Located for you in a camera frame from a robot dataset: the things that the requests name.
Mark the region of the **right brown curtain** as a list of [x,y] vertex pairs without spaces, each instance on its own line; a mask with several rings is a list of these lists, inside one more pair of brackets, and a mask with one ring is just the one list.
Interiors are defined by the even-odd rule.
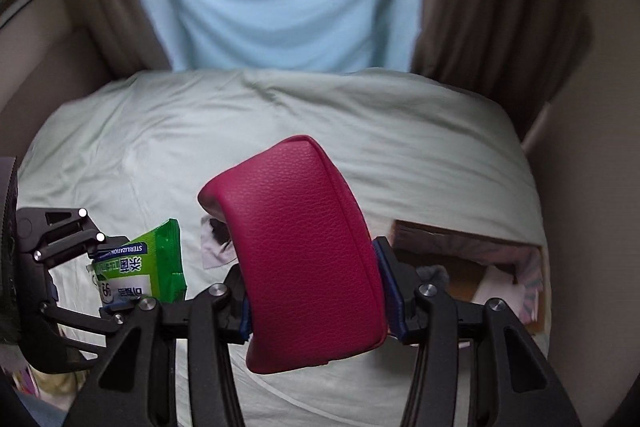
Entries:
[[577,65],[588,29],[586,0],[423,0],[412,69],[532,110]]

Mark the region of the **grey fluffy sock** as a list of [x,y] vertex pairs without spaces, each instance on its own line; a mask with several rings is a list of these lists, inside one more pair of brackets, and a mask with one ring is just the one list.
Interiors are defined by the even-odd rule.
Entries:
[[423,284],[432,284],[439,291],[446,291],[450,277],[443,265],[423,265],[416,268],[416,275]]

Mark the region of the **white textured cloth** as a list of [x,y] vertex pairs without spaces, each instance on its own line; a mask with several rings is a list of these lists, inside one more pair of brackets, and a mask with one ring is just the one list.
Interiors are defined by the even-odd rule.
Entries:
[[484,305],[490,299],[502,299],[523,324],[534,323],[538,319],[538,291],[515,283],[514,276],[495,265],[486,268],[480,280],[472,303]]

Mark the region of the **light green bed sheet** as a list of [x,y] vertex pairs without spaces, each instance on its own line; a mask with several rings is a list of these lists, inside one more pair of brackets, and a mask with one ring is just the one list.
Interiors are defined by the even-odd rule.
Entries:
[[289,136],[312,136],[341,171],[373,235],[397,220],[544,246],[534,177],[506,113],[426,78],[235,69],[142,72],[64,104],[18,172],[23,207],[87,209],[106,234],[176,219],[190,296],[206,268],[198,192]]

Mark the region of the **green wet wipes pack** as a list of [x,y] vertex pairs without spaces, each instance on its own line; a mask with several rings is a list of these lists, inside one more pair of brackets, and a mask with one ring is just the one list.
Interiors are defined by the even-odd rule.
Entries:
[[103,308],[113,308],[144,297],[161,303],[186,298],[180,227],[176,219],[99,255],[91,272]]

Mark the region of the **beige bed headboard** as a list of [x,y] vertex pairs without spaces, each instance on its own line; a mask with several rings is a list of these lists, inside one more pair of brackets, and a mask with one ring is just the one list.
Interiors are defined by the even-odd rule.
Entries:
[[1,111],[1,154],[22,160],[47,119],[64,103],[115,79],[88,29],[55,43]]

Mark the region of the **pink leather pouch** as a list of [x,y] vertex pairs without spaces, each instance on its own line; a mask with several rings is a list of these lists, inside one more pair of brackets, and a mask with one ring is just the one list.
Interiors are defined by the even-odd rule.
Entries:
[[366,220],[317,141],[294,135],[210,179],[198,202],[227,225],[253,338],[246,364],[273,374],[360,355],[387,336]]

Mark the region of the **open cardboard box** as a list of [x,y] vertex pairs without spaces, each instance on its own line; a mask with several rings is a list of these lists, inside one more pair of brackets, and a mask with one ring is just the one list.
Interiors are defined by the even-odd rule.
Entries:
[[536,288],[538,319],[524,326],[542,351],[549,350],[550,285],[544,246],[405,220],[393,221],[386,239],[409,265],[443,265],[450,277],[450,295],[465,303],[472,303],[489,265],[513,275],[515,283]]

